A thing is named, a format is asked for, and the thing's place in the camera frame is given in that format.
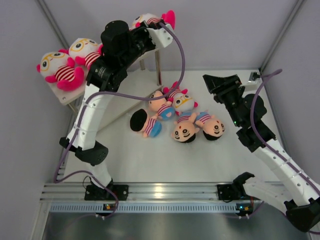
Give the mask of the panda plush with glasses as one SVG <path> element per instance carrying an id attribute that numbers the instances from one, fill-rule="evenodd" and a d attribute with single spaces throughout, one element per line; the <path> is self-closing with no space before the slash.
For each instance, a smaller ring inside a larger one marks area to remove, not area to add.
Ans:
<path id="1" fill-rule="evenodd" d="M 47 83 L 56 84 L 58 89 L 65 92 L 76 90 L 85 80 L 84 70 L 62 51 L 46 53 L 36 70 Z"/>
<path id="2" fill-rule="evenodd" d="M 102 54 L 102 43 L 89 38 L 76 39 L 68 49 L 70 57 L 81 66 L 85 66 L 88 70 L 92 63 Z"/>
<path id="3" fill-rule="evenodd" d="M 140 27 L 144 22 L 148 28 L 155 28 L 156 24 L 163 21 L 166 25 L 171 25 L 172 29 L 176 26 L 176 14 L 173 10 L 169 10 L 158 17 L 152 13 L 144 13 L 139 15 L 129 27 L 130 30 Z"/>
<path id="4" fill-rule="evenodd" d="M 164 94 L 170 92 L 170 94 L 167 95 L 167 100 L 171 102 L 171 106 L 178 116 L 182 113 L 191 112 L 199 105 L 195 99 L 189 95 L 187 88 L 180 89 L 177 81 L 175 81 L 171 87 L 164 87 L 162 92 Z"/>

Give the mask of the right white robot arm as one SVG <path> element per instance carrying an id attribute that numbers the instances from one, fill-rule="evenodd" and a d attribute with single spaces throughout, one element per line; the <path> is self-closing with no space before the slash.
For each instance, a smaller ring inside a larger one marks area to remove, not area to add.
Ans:
<path id="1" fill-rule="evenodd" d="M 245 86 L 237 75 L 205 74 L 203 80 L 213 99 L 225 106 L 233 124 L 239 128 L 236 134 L 241 144 L 263 161 L 284 187 L 279 189 L 245 172 L 233 180 L 235 196 L 260 199 L 284 214 L 296 229 L 306 233 L 320 222 L 320 185 L 295 163 L 262 120 L 267 109 L 260 91 L 280 72 L 262 76 L 256 92 L 248 95 L 243 95 Z"/>

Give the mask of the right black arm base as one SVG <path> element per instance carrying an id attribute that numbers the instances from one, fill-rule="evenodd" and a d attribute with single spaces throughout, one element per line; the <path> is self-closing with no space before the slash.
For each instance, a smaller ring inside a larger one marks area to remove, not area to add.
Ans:
<path id="1" fill-rule="evenodd" d="M 236 200 L 258 200 L 258 198 L 246 194 L 243 186 L 231 184 L 217 185 L 218 199 L 224 202 Z"/>

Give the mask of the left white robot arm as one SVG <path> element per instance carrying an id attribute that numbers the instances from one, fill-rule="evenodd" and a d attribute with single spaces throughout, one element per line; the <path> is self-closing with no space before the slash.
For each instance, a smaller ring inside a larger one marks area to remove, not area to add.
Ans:
<path id="1" fill-rule="evenodd" d="M 74 126 L 59 144 L 66 152 L 86 163 L 95 193 L 102 200 L 113 194 L 112 177 L 104 160 L 108 148 L 96 140 L 98 127 L 113 96 L 126 97 L 118 92 L 121 82 L 128 76 L 128 68 L 143 54 L 167 47 L 166 24 L 143 21 L 134 28 L 122 20 L 109 22 L 101 33 L 101 55 L 91 64 L 86 77 L 83 102 Z"/>

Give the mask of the boy plush near shelf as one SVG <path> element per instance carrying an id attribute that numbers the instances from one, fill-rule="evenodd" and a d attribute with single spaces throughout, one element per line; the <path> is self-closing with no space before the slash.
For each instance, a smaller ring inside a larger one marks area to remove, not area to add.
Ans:
<path id="1" fill-rule="evenodd" d="M 172 107 L 172 102 L 166 100 L 165 97 L 149 101 L 148 108 L 153 112 L 153 117 L 157 117 L 158 120 L 162 121 L 170 120 L 175 114 L 175 109 Z"/>

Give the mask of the boy plush showing black hair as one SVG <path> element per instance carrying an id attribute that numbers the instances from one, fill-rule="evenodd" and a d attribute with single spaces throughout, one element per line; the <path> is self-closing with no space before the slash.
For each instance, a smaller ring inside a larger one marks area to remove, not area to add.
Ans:
<path id="1" fill-rule="evenodd" d="M 162 124 L 158 120 L 158 114 L 149 116 L 143 108 L 135 111 L 129 121 L 130 129 L 136 133 L 142 133 L 144 138 L 157 137 L 162 131 Z"/>

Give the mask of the aluminium mounting rail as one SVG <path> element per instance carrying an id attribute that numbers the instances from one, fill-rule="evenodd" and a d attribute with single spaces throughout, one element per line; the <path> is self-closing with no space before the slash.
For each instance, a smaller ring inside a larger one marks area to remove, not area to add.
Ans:
<path id="1" fill-rule="evenodd" d="M 218 185 L 225 182 L 116 183 L 112 191 L 120 201 L 218 201 Z M 89 182 L 46 183 L 40 195 L 42 202 L 82 202 L 92 196 Z"/>

